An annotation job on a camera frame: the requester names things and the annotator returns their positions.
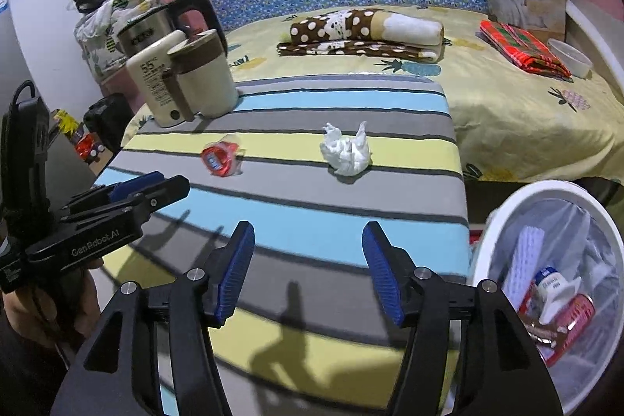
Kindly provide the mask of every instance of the red plaid cloth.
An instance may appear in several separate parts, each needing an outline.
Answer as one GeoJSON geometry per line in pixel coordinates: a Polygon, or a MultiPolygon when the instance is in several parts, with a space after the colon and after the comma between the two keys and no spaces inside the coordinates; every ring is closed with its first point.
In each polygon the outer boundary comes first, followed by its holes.
{"type": "Polygon", "coordinates": [[[530,32],[490,20],[482,21],[480,29],[502,54],[523,71],[572,81],[572,73],[530,32]]]}

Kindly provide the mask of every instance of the yellow bedsheet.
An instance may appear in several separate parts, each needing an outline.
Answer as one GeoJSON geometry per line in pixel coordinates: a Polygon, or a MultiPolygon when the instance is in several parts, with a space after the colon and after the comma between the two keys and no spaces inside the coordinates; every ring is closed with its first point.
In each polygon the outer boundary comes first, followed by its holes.
{"type": "Polygon", "coordinates": [[[294,15],[331,11],[325,9],[260,20],[231,32],[228,60],[234,80],[350,72],[422,74],[444,88],[466,177],[514,182],[624,179],[624,105],[601,76],[594,73],[589,80],[566,83],[520,71],[475,35],[486,18],[481,13],[380,7],[442,22],[451,44],[438,64],[392,57],[279,57],[275,46],[288,33],[294,15]]]}

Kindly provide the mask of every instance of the crumpled white tissue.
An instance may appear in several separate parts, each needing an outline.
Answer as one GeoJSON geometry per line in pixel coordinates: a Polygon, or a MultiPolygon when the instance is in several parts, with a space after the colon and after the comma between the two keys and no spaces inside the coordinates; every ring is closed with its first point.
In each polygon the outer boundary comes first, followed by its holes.
{"type": "Polygon", "coordinates": [[[360,124],[355,138],[343,136],[342,131],[327,123],[320,144],[321,154],[337,175],[352,177],[361,173],[371,162],[371,150],[366,139],[366,122],[360,124]]]}

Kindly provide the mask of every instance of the white trash can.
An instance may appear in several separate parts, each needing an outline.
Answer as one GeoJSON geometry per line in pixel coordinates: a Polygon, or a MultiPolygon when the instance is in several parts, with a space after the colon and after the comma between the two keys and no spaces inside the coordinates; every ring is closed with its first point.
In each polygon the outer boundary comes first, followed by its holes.
{"type": "Polygon", "coordinates": [[[587,275],[592,270],[594,274],[585,278],[589,282],[583,282],[596,314],[572,347],[549,368],[564,414],[569,415],[604,373],[622,335],[624,246],[607,211],[582,187],[557,180],[536,182],[513,193],[488,218],[472,256],[467,284],[500,280],[523,226],[545,231],[539,268],[552,265],[562,274],[572,273],[568,275],[572,278],[580,275],[579,271],[587,275]],[[597,254],[602,264],[592,261],[597,254]],[[576,258],[581,261],[574,274],[576,258]]]}

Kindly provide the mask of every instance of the silver screw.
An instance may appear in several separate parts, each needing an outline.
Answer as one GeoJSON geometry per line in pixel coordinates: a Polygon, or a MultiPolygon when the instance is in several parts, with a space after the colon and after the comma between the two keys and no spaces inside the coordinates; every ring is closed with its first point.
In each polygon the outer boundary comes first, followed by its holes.
{"type": "Polygon", "coordinates": [[[424,266],[419,266],[416,270],[414,270],[414,275],[417,279],[421,281],[426,281],[431,278],[431,270],[424,266]]]}
{"type": "Polygon", "coordinates": [[[191,268],[191,270],[188,271],[188,273],[186,273],[186,276],[191,280],[191,281],[198,281],[199,279],[201,279],[204,275],[206,274],[206,272],[204,272],[204,270],[202,270],[201,268],[191,268]]]}
{"type": "Polygon", "coordinates": [[[136,282],[124,282],[124,284],[121,287],[121,292],[123,294],[131,294],[134,293],[136,291],[137,284],[136,282]]]}
{"type": "Polygon", "coordinates": [[[496,282],[491,281],[490,279],[486,279],[485,281],[481,282],[481,287],[486,293],[496,293],[496,291],[498,290],[496,282]]]}

